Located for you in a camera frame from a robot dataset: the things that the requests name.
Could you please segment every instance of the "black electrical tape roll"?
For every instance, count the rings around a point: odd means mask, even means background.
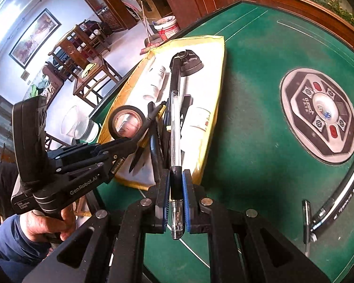
[[[120,106],[119,108],[116,108],[115,110],[113,110],[113,112],[110,114],[109,120],[108,120],[108,129],[109,129],[109,133],[112,136],[112,138],[114,139],[118,139],[118,138],[123,138],[123,136],[121,136],[116,127],[114,122],[117,120],[117,118],[121,115],[124,114],[130,114],[136,118],[139,117],[139,119],[141,120],[142,124],[144,124],[144,122],[146,121],[146,117],[144,116],[144,114],[142,113],[142,111],[138,108],[136,108],[135,106],[132,105],[123,105]]]

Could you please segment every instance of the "wooden stool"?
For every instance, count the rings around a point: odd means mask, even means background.
[[[81,75],[77,80],[75,80],[75,87],[74,87],[74,95],[78,96],[80,99],[83,101],[87,102],[90,106],[95,108],[100,100],[103,99],[103,97],[98,93],[110,80],[108,80],[106,83],[104,83],[99,89],[94,90],[95,87],[97,87],[100,83],[102,83],[105,79],[110,78],[112,79],[115,83],[119,82],[122,77],[119,75],[118,72],[114,70],[114,68],[103,59],[102,56],[98,56],[93,60],[92,63],[97,63],[96,66],[94,66],[86,75],[86,77],[82,78]],[[105,75],[100,78],[100,79],[95,79],[95,77],[101,72],[104,71]],[[89,82],[94,81],[95,83],[93,86],[89,86]],[[97,98],[97,104],[94,104],[90,100],[88,100],[86,97],[88,94],[92,92],[95,94]]]

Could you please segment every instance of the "picture frame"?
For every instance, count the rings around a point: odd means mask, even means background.
[[[61,23],[45,8],[31,23],[10,51],[9,56],[23,69]]]

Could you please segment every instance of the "green felt tabletop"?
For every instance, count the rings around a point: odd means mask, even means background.
[[[339,166],[313,158],[286,122],[280,82],[292,69],[313,68],[333,78],[354,106],[354,53],[312,23],[246,3],[218,14],[187,36],[198,35],[224,36],[227,50],[202,185],[209,197],[228,208],[257,210],[302,250],[301,201],[308,199],[315,213],[339,185],[354,156]],[[99,192],[109,210],[125,208],[142,197],[140,191],[114,182],[101,185]],[[311,245],[310,259],[333,282],[349,271],[354,263],[354,198]],[[205,235],[185,233],[182,241],[173,241],[169,231],[148,235],[144,262],[161,282],[210,280]]]

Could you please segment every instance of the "hand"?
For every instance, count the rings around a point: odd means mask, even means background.
[[[48,242],[45,233],[60,232],[60,239],[66,240],[76,229],[72,205],[61,211],[62,220],[47,216],[37,216],[33,211],[20,215],[20,226],[25,236],[34,242]]]

